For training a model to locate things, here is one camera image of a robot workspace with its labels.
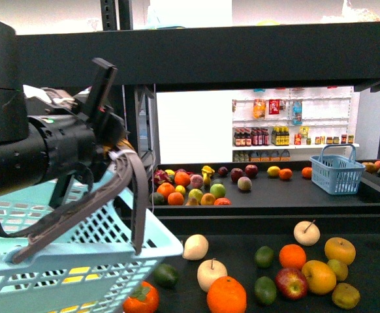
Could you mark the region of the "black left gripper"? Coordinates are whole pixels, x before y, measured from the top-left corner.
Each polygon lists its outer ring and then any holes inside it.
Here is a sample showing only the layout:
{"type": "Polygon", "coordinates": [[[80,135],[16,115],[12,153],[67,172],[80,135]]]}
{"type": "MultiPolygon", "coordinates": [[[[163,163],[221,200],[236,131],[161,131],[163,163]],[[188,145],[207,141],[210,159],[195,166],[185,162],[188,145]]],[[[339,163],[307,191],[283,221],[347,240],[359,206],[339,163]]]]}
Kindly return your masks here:
{"type": "Polygon", "coordinates": [[[103,178],[112,163],[109,152],[117,153],[120,147],[127,147],[133,151],[135,148],[127,140],[129,131],[125,128],[125,121],[114,113],[112,107],[98,107],[93,113],[79,113],[78,117],[95,135],[91,164],[82,173],[76,174],[76,179],[88,185],[91,190],[91,186],[103,178]]]}

